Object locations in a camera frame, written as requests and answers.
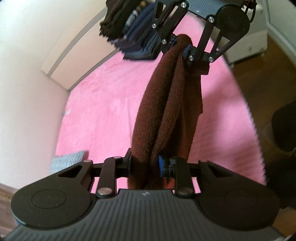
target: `gray cloth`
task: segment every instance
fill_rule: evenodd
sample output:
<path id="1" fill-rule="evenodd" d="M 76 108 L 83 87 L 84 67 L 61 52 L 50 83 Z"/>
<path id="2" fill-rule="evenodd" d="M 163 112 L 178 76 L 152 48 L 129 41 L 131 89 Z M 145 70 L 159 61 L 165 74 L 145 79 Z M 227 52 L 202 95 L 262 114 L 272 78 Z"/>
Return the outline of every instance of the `gray cloth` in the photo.
<path id="1" fill-rule="evenodd" d="M 65 155 L 65 156 L 55 156 L 50 165 L 50 174 L 59 172 L 65 168 L 68 168 L 78 162 L 83 160 L 83 155 L 85 151 L 79 151 L 77 153 Z"/>

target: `silver bolt head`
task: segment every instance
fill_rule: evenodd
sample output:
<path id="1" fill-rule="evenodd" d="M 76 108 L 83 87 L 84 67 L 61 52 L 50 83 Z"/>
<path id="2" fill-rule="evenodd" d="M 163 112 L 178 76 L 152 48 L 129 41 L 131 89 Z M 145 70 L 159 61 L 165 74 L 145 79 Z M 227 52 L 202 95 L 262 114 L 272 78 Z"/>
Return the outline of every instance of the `silver bolt head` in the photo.
<path id="1" fill-rule="evenodd" d="M 181 195 L 190 195 L 193 193 L 193 190 L 191 188 L 181 188 L 178 193 Z"/>
<path id="2" fill-rule="evenodd" d="M 112 193 L 112 189 L 111 188 L 100 188 L 98 190 L 98 194 L 105 196 L 105 195 L 110 195 Z"/>
<path id="3" fill-rule="evenodd" d="M 215 19 L 213 17 L 209 17 L 209 22 L 213 23 L 213 22 L 215 22 Z"/>

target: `pink rug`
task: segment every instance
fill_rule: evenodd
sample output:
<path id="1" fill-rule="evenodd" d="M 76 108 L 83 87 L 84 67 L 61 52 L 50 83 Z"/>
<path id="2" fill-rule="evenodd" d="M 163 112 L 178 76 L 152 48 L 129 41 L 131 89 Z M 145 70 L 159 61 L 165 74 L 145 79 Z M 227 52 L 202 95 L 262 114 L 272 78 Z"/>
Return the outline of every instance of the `pink rug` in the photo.
<path id="1" fill-rule="evenodd" d="M 203 26 L 187 14 L 175 30 L 196 46 Z M 56 155 L 89 151 L 94 163 L 124 156 L 131 146 L 137 111 L 156 61 L 122 60 L 118 53 L 93 71 L 71 92 Z M 264 164 L 248 105 L 221 57 L 202 76 L 203 114 L 200 115 L 189 162 L 208 159 L 257 182 L 265 182 Z M 196 181 L 196 192 L 199 192 Z M 118 188 L 126 188 L 125 178 Z"/>

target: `robotic arm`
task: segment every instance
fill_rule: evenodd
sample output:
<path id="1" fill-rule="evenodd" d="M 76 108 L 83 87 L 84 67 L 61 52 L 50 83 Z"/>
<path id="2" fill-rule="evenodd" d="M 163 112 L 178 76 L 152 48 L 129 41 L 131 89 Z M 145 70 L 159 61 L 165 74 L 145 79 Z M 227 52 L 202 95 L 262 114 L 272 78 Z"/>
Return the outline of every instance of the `robotic arm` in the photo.
<path id="1" fill-rule="evenodd" d="M 249 19 L 242 7 L 253 9 Z M 169 17 L 175 7 L 177 10 Z M 249 30 L 256 1 L 156 0 L 152 28 L 166 53 L 176 42 L 174 29 L 189 11 L 206 20 L 201 39 L 183 57 L 214 62 Z M 205 47 L 212 30 L 220 32 L 212 50 Z M 229 42 L 221 49 L 222 37 Z M 5 241 L 56 240 L 227 240 L 272 241 L 281 235 L 271 227 L 279 199 L 267 187 L 210 161 L 188 164 L 159 157 L 163 178 L 175 179 L 175 190 L 129 190 L 117 193 L 116 178 L 133 172 L 130 149 L 125 157 L 103 164 L 83 161 L 20 189 L 11 201 L 19 226 Z M 91 189 L 100 177 L 96 193 Z M 201 193 L 192 184 L 196 178 Z"/>
<path id="2" fill-rule="evenodd" d="M 257 3 L 256 0 L 156 0 L 155 5 L 152 28 L 156 29 L 161 38 L 163 53 L 166 53 L 176 42 L 177 37 L 173 34 L 173 31 L 188 11 L 198 18 L 206 20 L 197 47 L 190 45 L 184 51 L 183 57 L 187 60 L 187 64 L 190 65 L 192 61 L 214 62 L 245 36 L 249 31 L 250 23 L 255 17 Z M 169 17 L 175 7 L 177 7 L 177 10 Z M 250 20 L 246 14 L 248 9 L 253 10 Z M 211 52 L 208 53 L 205 52 L 205 48 L 214 27 L 217 27 L 220 32 Z M 218 50 L 222 37 L 227 38 L 229 41 Z"/>

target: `white wall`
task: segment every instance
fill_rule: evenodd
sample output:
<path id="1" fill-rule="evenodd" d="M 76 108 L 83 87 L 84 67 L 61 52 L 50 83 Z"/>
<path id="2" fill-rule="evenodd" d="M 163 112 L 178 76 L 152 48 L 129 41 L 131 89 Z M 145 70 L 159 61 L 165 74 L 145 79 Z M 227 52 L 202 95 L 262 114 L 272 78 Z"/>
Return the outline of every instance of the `white wall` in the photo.
<path id="1" fill-rule="evenodd" d="M 0 39 L 43 62 L 78 12 L 90 0 L 2 0 Z"/>
<path id="2" fill-rule="evenodd" d="M 0 41 L 0 183 L 14 188 L 48 175 L 68 98 L 40 68 Z"/>
<path id="3" fill-rule="evenodd" d="M 0 183 L 48 175 L 68 92 L 40 70 L 89 0 L 0 1 Z"/>

